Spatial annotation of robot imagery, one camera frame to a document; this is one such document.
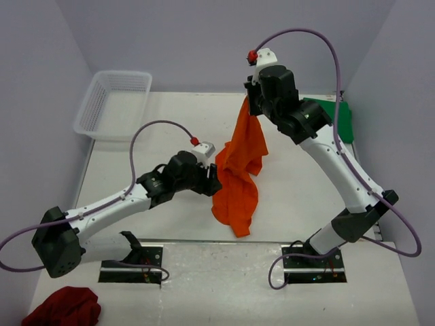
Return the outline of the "orange t shirt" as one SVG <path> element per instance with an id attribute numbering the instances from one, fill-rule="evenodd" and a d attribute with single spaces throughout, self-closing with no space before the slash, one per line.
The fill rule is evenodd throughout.
<path id="1" fill-rule="evenodd" d="M 213 216 L 229 226 L 237 238 L 250 235 L 258 205 L 258 188 L 252 177 L 258 176 L 267 155 L 262 127 L 258 118 L 249 114 L 249 101 L 245 98 L 231 140 L 215 157 L 222 189 L 213 195 L 211 208 Z"/>

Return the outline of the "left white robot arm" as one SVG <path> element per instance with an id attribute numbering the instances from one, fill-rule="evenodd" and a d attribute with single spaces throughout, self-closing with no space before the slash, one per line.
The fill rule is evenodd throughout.
<path id="1" fill-rule="evenodd" d="M 222 185 L 217 166 L 208 162 L 213 152 L 212 144 L 200 143 L 190 151 L 179 151 L 127 189 L 94 204 L 66 212 L 57 206 L 47 210 L 31 241 L 47 273 L 59 278 L 93 260 L 137 265 L 141 249 L 131 232 L 106 239 L 95 235 L 126 217 L 172 200 L 178 192 L 190 190 L 208 197 L 216 194 Z"/>

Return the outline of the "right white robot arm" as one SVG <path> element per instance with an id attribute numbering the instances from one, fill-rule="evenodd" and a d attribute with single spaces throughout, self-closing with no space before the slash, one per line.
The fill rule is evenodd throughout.
<path id="1" fill-rule="evenodd" d="M 398 201 L 398 195 L 373 182 L 340 140 L 334 139 L 330 116 L 314 100 L 299 99 L 294 75 L 285 66 L 257 65 L 245 88 L 250 115 L 266 116 L 280 133 L 306 151 L 345 203 L 345 209 L 304 244 L 304 261 L 318 267 L 327 260 L 328 252 L 345 242 L 359 240 L 388 211 L 365 184 L 390 204 Z"/>

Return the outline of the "folded green t shirt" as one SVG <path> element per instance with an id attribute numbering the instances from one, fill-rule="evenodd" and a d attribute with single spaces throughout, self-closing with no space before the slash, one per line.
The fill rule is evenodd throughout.
<path id="1" fill-rule="evenodd" d="M 312 100 L 319 103 L 330 116 L 330 118 L 332 120 L 334 119 L 335 101 L 311 97 L 304 97 L 303 99 L 306 101 Z M 340 102 L 340 108 L 338 112 L 338 135 L 346 144 L 352 144 L 354 142 L 352 112 L 349 104 L 345 101 Z"/>

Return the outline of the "white plastic mesh basket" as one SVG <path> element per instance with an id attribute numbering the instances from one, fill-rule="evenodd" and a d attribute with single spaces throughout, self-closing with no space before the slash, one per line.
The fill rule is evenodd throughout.
<path id="1" fill-rule="evenodd" d="M 97 72 L 73 123 L 73 129 L 97 141 L 129 141 L 141 125 L 152 75 L 141 71 Z"/>

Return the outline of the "crumpled dark red t shirt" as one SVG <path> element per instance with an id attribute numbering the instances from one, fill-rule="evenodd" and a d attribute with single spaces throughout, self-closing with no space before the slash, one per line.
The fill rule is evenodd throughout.
<path id="1" fill-rule="evenodd" d="M 21 325 L 96 325 L 101 306 L 87 287 L 63 287 L 47 297 Z"/>

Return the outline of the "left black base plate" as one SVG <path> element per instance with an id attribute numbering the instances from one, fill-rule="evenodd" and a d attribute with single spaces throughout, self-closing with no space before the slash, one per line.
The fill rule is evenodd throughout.
<path id="1" fill-rule="evenodd" d="M 163 246 L 144 244 L 139 252 L 129 254 L 121 262 L 102 261 L 99 283 L 161 285 L 167 273 L 162 267 Z"/>

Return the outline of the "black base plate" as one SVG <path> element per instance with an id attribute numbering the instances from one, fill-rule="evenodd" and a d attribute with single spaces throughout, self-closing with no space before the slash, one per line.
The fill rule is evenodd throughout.
<path id="1" fill-rule="evenodd" d="M 345 265 L 340 250 L 323 259 L 286 257 L 283 274 L 287 284 L 346 283 Z"/>
<path id="2" fill-rule="evenodd" d="M 162 267 L 163 246 L 144 244 L 139 252 L 129 254 L 121 262 L 102 261 L 99 283 L 161 285 L 167 273 Z"/>

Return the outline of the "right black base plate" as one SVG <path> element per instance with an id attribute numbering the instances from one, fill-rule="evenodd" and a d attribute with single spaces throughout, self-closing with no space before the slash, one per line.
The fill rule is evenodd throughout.
<path id="1" fill-rule="evenodd" d="M 323 259 L 286 257 L 283 274 L 287 284 L 346 283 L 345 265 L 340 250 Z"/>

